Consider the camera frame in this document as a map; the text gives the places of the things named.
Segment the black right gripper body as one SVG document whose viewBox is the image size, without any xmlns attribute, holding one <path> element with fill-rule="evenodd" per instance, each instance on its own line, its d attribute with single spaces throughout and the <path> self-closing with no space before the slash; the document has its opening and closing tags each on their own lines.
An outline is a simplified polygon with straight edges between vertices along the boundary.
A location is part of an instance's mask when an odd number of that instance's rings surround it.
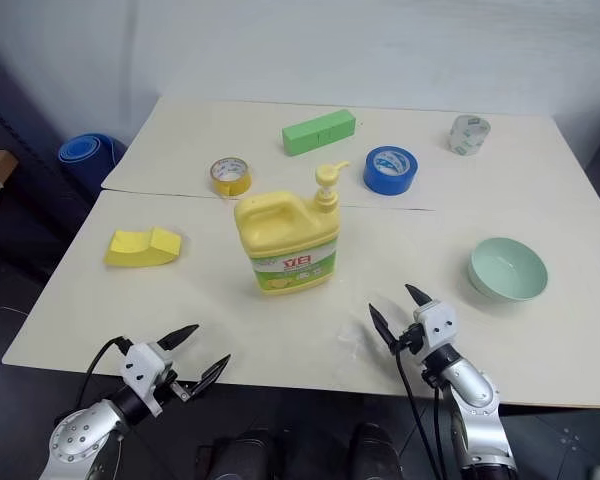
<svg viewBox="0 0 600 480">
<path fill-rule="evenodd" d="M 424 345 L 425 330 L 421 323 L 412 323 L 395 344 L 395 353 L 407 349 L 412 355 L 418 354 Z"/>
</svg>

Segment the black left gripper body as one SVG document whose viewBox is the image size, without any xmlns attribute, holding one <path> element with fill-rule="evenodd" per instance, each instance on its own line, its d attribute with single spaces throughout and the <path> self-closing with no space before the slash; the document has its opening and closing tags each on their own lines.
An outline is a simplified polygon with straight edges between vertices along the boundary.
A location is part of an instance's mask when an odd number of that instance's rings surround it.
<svg viewBox="0 0 600 480">
<path fill-rule="evenodd" d="M 177 381 L 177 373 L 172 368 L 173 359 L 169 351 L 157 350 L 158 357 L 162 363 L 155 380 L 155 399 L 159 403 L 167 403 L 172 399 L 182 402 L 189 400 L 189 392 Z"/>
</svg>

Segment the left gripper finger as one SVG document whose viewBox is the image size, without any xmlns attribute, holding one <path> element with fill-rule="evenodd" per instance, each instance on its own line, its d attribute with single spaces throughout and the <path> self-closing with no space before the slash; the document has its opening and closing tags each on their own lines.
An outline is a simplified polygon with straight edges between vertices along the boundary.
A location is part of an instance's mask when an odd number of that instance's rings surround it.
<svg viewBox="0 0 600 480">
<path fill-rule="evenodd" d="M 193 400 L 201 397 L 219 379 L 231 359 L 228 354 L 211 365 L 197 382 L 180 382 L 182 392 L 179 394 L 181 400 Z"/>
<path fill-rule="evenodd" d="M 157 344 L 165 351 L 171 351 L 181 345 L 188 337 L 199 328 L 198 324 L 186 325 L 180 329 L 169 332 L 157 341 Z"/>
</svg>

